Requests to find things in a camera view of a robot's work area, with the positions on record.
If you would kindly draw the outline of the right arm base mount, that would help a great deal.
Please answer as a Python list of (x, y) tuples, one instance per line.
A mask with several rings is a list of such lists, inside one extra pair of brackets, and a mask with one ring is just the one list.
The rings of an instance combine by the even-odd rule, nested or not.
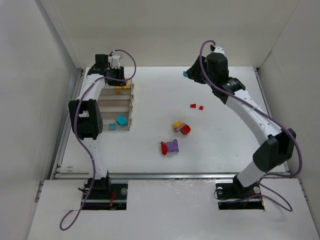
[(219, 210), (264, 210), (261, 189), (256, 182), (238, 192), (231, 182), (215, 184), (214, 197), (218, 200)]

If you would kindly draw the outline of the yellow striped lego brick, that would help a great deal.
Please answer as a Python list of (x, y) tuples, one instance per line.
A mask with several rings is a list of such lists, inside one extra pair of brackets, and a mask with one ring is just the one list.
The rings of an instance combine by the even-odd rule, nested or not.
[(121, 93), (122, 92), (122, 87), (121, 86), (116, 86), (115, 87), (115, 91), (117, 92), (117, 93)]

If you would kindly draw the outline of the red rounded lego brick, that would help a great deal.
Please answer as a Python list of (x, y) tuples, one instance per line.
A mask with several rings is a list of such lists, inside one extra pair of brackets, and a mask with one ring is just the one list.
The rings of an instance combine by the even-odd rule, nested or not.
[(180, 132), (186, 136), (191, 132), (191, 128), (189, 125), (186, 124), (180, 129)]

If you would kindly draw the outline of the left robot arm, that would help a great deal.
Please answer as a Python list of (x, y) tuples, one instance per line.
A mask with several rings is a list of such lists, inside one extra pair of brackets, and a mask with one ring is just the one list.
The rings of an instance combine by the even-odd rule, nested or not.
[(97, 54), (79, 96), (68, 103), (72, 131), (92, 161), (92, 177), (81, 190), (85, 196), (98, 190), (109, 192), (109, 173), (102, 160), (100, 134), (104, 123), (98, 98), (106, 85), (123, 86), (126, 83), (121, 58), (120, 54)]

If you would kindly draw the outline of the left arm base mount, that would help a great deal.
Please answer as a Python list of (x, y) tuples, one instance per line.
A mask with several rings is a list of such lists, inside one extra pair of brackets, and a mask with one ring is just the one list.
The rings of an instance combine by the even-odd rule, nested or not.
[(109, 178), (94, 180), (82, 210), (124, 211), (127, 209), (128, 184)]

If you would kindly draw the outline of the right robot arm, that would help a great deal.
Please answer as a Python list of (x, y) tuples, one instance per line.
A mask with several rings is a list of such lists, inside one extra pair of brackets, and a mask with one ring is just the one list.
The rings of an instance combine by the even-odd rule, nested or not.
[(245, 85), (229, 75), (228, 60), (223, 53), (198, 56), (184, 75), (197, 83), (208, 84), (212, 93), (241, 118), (259, 143), (252, 161), (233, 178), (235, 191), (244, 192), (292, 157), (296, 133), (291, 128), (284, 130), (264, 116)]

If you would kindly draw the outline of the small blue lego brick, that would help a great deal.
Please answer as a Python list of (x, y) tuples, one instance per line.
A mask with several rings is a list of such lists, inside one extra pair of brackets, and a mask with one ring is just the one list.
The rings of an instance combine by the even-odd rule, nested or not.
[(109, 130), (109, 131), (115, 131), (116, 128), (117, 128), (117, 125), (116, 125), (115, 123), (110, 123), (110, 124), (108, 125), (108, 130)]

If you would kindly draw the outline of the teal round lego brick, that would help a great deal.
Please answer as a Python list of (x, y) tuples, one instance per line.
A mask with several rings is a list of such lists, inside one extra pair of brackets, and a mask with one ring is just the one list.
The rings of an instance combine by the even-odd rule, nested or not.
[(120, 126), (126, 126), (128, 124), (127, 118), (122, 115), (118, 115), (115, 120)]

